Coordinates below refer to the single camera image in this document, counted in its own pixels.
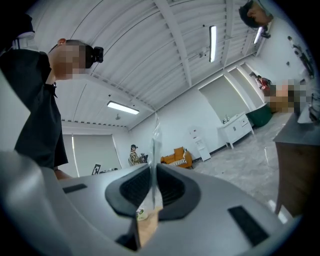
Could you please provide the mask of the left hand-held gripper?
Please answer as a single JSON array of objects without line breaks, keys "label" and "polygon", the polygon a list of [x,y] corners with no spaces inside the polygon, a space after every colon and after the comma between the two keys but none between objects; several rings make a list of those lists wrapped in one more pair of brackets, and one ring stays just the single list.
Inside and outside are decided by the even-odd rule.
[{"label": "left hand-held gripper", "polygon": [[93,167],[93,171],[92,171],[92,175],[98,175],[98,174],[104,174],[104,173],[108,173],[108,172],[113,172],[113,171],[117,171],[118,168],[109,168],[106,170],[101,170],[101,165],[96,163]]}]

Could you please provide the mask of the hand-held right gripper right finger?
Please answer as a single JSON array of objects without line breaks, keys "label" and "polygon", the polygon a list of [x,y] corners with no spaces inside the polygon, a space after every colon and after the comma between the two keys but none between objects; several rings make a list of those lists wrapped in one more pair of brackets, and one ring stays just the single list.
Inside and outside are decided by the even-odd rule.
[{"label": "hand-held right gripper right finger", "polygon": [[265,205],[223,179],[158,164],[164,200],[140,256],[285,256],[300,218],[282,223]]}]

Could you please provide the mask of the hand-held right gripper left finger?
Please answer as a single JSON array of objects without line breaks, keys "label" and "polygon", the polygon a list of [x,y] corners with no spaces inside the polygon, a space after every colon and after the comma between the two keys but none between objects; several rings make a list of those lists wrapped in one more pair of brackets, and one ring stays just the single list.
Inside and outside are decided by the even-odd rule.
[{"label": "hand-held right gripper left finger", "polygon": [[151,256],[149,248],[131,250],[124,237],[138,234],[136,218],[121,216],[108,207],[99,211],[107,231],[93,225],[70,201],[78,179],[66,186],[49,168],[14,151],[0,151],[0,211],[12,230],[21,256]]}]

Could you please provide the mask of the clear plastic snack packet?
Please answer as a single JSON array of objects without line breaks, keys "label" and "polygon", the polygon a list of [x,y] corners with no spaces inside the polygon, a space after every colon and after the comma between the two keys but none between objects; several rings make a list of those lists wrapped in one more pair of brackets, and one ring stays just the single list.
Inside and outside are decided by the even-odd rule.
[{"label": "clear plastic snack packet", "polygon": [[155,115],[154,130],[150,144],[150,190],[136,211],[137,231],[141,247],[155,234],[159,222],[159,212],[163,209],[163,199],[157,181],[157,164],[161,162],[162,130],[158,115]]}]

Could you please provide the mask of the person's left forearm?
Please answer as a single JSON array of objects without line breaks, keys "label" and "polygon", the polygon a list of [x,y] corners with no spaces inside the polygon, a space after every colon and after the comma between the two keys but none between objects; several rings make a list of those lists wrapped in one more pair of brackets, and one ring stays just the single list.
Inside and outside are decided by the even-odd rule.
[{"label": "person's left forearm", "polygon": [[60,170],[57,166],[53,168],[54,174],[58,180],[71,179],[72,176]]}]

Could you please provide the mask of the grey roller blind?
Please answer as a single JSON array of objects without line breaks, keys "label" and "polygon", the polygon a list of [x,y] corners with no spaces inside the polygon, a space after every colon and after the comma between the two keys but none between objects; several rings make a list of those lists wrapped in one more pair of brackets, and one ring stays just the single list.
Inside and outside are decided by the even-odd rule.
[{"label": "grey roller blind", "polygon": [[95,164],[101,170],[122,168],[111,135],[64,135],[63,142],[68,163],[59,169],[71,177],[92,175]]}]

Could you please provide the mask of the orange sofa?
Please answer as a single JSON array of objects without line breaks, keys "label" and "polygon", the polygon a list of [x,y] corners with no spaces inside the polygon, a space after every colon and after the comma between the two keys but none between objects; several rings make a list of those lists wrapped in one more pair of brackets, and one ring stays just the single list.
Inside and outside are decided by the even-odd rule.
[{"label": "orange sofa", "polygon": [[184,147],[174,149],[174,153],[171,155],[162,156],[160,162],[180,168],[193,168],[191,153]]}]

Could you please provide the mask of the ceiling light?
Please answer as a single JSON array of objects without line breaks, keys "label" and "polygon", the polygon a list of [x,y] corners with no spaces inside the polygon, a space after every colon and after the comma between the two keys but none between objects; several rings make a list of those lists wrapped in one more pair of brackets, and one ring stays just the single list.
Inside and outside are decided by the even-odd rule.
[{"label": "ceiling light", "polygon": [[217,27],[212,25],[209,27],[209,39],[210,39],[210,50],[209,50],[209,62],[213,63],[216,58],[216,47],[217,47]]},{"label": "ceiling light", "polygon": [[258,42],[259,38],[261,37],[262,32],[263,32],[263,27],[261,26],[257,30],[256,36],[253,41],[254,44],[256,44]]},{"label": "ceiling light", "polygon": [[125,106],[123,104],[120,104],[120,103],[117,103],[117,102],[114,102],[114,101],[109,101],[107,103],[107,107],[115,109],[115,110],[118,110],[118,111],[126,112],[126,113],[129,113],[129,114],[132,114],[132,115],[137,115],[137,114],[140,113],[139,110],[136,110],[134,108]]}]

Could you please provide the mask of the white water dispenser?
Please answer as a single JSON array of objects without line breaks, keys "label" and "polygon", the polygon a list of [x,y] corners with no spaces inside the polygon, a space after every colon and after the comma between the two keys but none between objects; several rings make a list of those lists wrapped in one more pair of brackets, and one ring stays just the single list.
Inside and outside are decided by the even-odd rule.
[{"label": "white water dispenser", "polygon": [[211,155],[203,138],[202,129],[198,126],[191,125],[188,128],[188,131],[202,161],[205,162],[209,160],[211,158]]}]

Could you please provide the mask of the person's black clothing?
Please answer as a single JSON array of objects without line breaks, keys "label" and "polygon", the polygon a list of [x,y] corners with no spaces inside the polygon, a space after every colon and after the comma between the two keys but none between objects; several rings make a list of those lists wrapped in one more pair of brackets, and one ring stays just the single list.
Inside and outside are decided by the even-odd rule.
[{"label": "person's black clothing", "polygon": [[61,114],[56,104],[56,84],[47,83],[48,55],[38,50],[32,18],[21,14],[10,22],[0,42],[0,69],[30,115],[15,150],[39,166],[56,170],[68,163]]}]

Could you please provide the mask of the white vanity cabinet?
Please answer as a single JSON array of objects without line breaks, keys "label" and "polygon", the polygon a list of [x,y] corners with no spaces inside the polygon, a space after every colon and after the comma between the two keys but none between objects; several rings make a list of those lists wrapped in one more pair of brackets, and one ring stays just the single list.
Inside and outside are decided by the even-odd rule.
[{"label": "white vanity cabinet", "polygon": [[250,121],[245,114],[241,112],[236,114],[228,122],[217,128],[218,133],[222,136],[226,147],[230,146],[234,149],[234,143],[251,133],[255,135]]}]

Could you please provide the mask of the dark wooden cabinet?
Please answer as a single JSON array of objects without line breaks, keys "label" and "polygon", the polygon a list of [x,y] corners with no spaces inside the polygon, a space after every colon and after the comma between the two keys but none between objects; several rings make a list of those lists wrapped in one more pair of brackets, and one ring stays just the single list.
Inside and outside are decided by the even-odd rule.
[{"label": "dark wooden cabinet", "polygon": [[273,141],[279,168],[274,212],[278,215],[284,207],[295,217],[304,212],[320,174],[320,125],[299,123],[293,113]]}]

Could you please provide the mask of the dark green bathtub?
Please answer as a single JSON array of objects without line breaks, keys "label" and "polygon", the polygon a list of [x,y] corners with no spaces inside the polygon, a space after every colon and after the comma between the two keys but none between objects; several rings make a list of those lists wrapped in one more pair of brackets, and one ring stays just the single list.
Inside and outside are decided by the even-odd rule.
[{"label": "dark green bathtub", "polygon": [[260,128],[265,126],[272,118],[270,107],[265,103],[261,107],[246,113],[252,127]]}]

